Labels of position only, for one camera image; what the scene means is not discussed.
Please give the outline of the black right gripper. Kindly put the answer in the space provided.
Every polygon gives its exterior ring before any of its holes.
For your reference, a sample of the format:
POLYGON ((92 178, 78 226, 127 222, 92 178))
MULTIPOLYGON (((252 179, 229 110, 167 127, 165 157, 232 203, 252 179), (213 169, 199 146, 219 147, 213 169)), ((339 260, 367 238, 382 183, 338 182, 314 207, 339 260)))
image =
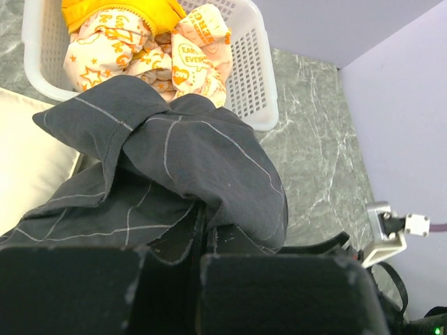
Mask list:
MULTIPOLYGON (((340 255, 348 256, 357 261, 363 260, 363 252, 355 250, 349 243, 349 234, 341 232, 335 237, 309 246, 284 246, 280 249, 281 254, 304 254, 304 255, 340 255)), ((387 262, 378 264, 390 277, 397 288, 401 306, 387 297, 379 288, 376 289, 381 308, 386 317, 388 329, 391 334, 445 334, 446 333, 446 307, 435 306, 430 309, 424 318, 418 320, 407 320, 404 317, 409 304, 409 296, 404 281, 387 262)))

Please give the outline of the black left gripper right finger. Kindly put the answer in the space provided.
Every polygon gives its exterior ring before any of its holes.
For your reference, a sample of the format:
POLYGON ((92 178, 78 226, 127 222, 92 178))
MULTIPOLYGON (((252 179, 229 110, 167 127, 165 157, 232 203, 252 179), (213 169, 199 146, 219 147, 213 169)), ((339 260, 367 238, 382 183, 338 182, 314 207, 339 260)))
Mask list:
POLYGON ((202 334, 389 334, 370 275, 309 255, 205 255, 202 334))

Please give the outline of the cream bear print pillow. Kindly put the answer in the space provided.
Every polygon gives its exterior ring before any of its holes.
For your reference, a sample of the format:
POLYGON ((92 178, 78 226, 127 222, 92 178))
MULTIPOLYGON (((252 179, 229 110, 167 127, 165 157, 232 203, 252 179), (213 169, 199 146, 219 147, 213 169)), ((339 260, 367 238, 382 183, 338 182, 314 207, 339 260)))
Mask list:
POLYGON ((47 202, 78 170, 82 156, 32 117, 51 104, 1 89, 1 234, 47 202))

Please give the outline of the dark grey checked pillowcase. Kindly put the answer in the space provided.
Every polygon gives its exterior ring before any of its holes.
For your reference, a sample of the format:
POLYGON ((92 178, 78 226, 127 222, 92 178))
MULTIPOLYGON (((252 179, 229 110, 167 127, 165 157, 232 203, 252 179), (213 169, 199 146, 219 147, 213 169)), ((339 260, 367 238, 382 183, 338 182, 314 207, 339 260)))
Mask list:
POLYGON ((33 117, 53 138, 96 163, 65 181, 1 237, 7 246, 154 246, 183 261, 196 219, 212 250, 234 227, 256 251, 286 240, 279 174, 253 129, 205 97, 166 102, 142 80, 119 75, 33 117))

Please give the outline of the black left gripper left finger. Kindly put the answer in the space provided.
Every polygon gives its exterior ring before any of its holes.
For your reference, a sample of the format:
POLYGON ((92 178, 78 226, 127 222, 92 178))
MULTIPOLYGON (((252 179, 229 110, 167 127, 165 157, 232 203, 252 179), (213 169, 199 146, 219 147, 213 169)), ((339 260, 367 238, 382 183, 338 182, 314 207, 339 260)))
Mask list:
POLYGON ((1 249, 2 334, 127 334, 146 247, 1 249))

